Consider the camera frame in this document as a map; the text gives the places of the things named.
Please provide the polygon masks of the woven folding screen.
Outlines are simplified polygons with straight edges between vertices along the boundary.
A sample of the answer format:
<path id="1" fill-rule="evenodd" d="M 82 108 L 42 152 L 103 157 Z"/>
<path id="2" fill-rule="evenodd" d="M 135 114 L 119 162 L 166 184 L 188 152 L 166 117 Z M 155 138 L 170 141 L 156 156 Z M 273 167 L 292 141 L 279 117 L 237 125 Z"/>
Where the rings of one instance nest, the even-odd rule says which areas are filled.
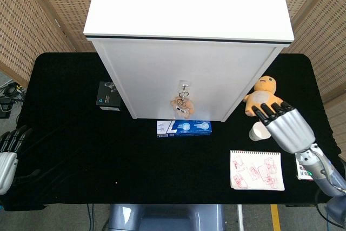
<path id="1" fill-rule="evenodd" d="M 0 72 L 27 86 L 46 52 L 93 52 L 83 33 L 91 0 L 0 0 Z"/>
<path id="2" fill-rule="evenodd" d="M 283 49 L 312 64 L 323 102 L 346 91 L 346 0 L 286 0 L 295 40 Z"/>

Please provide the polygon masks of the white paper cup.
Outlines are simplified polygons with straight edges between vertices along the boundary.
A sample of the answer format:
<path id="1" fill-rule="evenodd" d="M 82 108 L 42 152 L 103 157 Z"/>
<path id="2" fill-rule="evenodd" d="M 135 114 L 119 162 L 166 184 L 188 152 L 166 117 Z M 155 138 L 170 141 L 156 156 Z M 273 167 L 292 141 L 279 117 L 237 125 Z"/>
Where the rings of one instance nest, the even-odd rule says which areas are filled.
<path id="1" fill-rule="evenodd" d="M 252 141 L 265 140 L 271 137 L 271 134 L 262 122 L 256 122 L 249 131 L 249 138 Z"/>

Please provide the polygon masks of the yellow plush toy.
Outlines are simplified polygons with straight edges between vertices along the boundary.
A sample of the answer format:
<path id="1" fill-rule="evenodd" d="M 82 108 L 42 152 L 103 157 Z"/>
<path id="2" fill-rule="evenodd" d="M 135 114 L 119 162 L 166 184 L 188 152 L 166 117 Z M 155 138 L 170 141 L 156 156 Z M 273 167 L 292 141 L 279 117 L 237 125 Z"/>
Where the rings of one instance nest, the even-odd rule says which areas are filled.
<path id="1" fill-rule="evenodd" d="M 275 95 L 276 92 L 276 80 L 271 76 L 262 76 L 254 85 L 254 91 L 244 97 L 245 114 L 249 117 L 255 117 L 255 113 L 252 110 L 253 106 L 256 106 L 261 112 L 264 112 L 261 108 L 261 104 L 265 103 L 272 111 L 271 105 L 277 103 L 281 105 L 283 100 Z"/>

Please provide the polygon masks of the spiral sketch notebook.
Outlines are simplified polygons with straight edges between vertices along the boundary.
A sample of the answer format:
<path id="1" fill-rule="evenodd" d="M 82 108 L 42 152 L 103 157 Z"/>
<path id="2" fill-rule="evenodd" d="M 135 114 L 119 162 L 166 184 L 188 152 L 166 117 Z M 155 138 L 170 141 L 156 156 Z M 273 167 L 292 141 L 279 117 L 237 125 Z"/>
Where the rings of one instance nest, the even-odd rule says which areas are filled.
<path id="1" fill-rule="evenodd" d="M 231 150 L 229 162 L 232 189 L 285 190 L 280 153 Z"/>

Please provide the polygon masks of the white table leg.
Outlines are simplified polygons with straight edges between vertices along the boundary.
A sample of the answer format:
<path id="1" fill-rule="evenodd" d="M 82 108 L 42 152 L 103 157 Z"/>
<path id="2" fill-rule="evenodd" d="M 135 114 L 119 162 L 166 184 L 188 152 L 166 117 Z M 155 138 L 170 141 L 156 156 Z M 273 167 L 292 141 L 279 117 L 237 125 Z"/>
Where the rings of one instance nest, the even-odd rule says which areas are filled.
<path id="1" fill-rule="evenodd" d="M 243 223 L 243 210 L 242 205 L 237 205 L 237 221 L 238 221 L 238 231 L 244 231 L 244 223 Z"/>

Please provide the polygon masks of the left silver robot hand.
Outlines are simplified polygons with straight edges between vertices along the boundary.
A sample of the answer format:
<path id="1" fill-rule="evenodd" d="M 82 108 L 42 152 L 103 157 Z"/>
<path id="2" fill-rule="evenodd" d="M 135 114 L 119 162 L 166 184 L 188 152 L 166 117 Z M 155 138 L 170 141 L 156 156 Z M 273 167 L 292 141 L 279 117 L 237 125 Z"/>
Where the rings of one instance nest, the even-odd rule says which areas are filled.
<path id="1" fill-rule="evenodd" d="M 32 128 L 22 126 L 0 135 L 0 195 L 5 195 L 13 183 L 29 182 L 41 173 L 40 169 L 36 169 L 27 176 L 15 176 L 19 163 L 18 153 L 32 132 Z"/>

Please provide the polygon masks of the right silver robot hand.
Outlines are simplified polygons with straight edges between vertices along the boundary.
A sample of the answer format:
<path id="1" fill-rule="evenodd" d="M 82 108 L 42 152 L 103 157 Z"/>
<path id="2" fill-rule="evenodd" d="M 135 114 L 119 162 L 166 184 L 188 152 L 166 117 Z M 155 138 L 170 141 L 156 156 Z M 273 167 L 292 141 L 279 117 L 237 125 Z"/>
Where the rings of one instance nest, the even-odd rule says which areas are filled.
<path id="1" fill-rule="evenodd" d="M 310 149 L 316 137 L 300 112 L 287 102 L 271 106 L 262 103 L 251 110 L 264 124 L 276 143 L 286 152 L 302 153 Z"/>

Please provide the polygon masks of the white cabinet box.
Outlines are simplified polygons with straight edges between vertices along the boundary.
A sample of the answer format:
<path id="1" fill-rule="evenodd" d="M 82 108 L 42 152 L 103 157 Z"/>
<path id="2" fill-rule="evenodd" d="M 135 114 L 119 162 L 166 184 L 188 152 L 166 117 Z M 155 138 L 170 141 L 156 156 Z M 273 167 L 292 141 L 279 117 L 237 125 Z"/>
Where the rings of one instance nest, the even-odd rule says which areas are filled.
<path id="1" fill-rule="evenodd" d="M 294 41 L 286 0 L 91 0 L 84 35 L 134 119 L 224 122 Z"/>

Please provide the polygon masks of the small bear keychain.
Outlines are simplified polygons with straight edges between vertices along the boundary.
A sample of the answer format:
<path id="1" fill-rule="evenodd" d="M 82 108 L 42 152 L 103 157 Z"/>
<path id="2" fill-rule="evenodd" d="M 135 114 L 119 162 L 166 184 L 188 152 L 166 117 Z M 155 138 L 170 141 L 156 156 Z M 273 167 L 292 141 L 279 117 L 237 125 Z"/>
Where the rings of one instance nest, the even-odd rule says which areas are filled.
<path id="1" fill-rule="evenodd" d="M 182 84 L 182 90 L 178 93 L 178 96 L 176 96 L 170 102 L 177 116 L 185 120 L 188 120 L 191 117 L 191 115 L 193 115 L 195 112 L 194 104 L 188 98 L 189 97 L 188 87 L 189 86 L 187 84 Z"/>

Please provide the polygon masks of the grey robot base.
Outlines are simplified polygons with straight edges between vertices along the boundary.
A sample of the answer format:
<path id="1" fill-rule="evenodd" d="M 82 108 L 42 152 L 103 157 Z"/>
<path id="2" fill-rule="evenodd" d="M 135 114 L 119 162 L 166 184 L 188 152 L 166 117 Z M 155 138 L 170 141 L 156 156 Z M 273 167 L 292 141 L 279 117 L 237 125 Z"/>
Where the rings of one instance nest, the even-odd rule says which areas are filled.
<path id="1" fill-rule="evenodd" d="M 220 204 L 112 204 L 107 231 L 225 231 Z"/>

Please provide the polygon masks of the blue toothpaste box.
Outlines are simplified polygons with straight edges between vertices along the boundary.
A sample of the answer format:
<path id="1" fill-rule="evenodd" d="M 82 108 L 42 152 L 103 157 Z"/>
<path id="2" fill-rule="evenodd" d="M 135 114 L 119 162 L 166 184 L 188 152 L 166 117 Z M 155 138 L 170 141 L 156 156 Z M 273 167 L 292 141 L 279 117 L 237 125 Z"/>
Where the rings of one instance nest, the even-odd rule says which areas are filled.
<path id="1" fill-rule="evenodd" d="M 212 133 L 210 121 L 157 121 L 157 137 L 204 136 Z"/>

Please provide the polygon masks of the black tablecloth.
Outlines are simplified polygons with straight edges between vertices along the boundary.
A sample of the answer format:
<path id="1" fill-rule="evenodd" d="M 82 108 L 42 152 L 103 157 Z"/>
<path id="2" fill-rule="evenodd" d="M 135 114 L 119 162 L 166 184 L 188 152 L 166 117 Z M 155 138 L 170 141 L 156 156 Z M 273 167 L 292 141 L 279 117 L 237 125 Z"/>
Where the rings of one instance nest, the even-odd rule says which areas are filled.
<path id="1" fill-rule="evenodd" d="M 41 173 L 13 184 L 5 210 L 39 210 L 67 203 L 324 203 L 317 184 L 297 179 L 295 157 L 281 152 L 285 190 L 234 190 L 231 150 L 280 151 L 272 139 L 253 142 L 255 118 L 240 104 L 208 136 L 159 138 L 156 121 L 134 120 L 125 106 L 96 105 L 98 85 L 109 75 L 96 53 L 44 53 L 36 58 L 19 126 L 33 129 L 18 154 L 16 176 Z"/>

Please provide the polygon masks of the black cube product box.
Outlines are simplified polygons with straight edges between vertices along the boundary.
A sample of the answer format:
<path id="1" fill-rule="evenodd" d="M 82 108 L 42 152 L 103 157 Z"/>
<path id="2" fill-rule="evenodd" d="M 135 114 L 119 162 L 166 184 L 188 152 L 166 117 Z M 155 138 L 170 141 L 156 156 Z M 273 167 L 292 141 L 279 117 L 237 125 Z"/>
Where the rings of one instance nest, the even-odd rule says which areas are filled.
<path id="1" fill-rule="evenodd" d="M 113 82 L 99 83 L 96 105 L 102 110 L 121 111 L 121 96 Z"/>

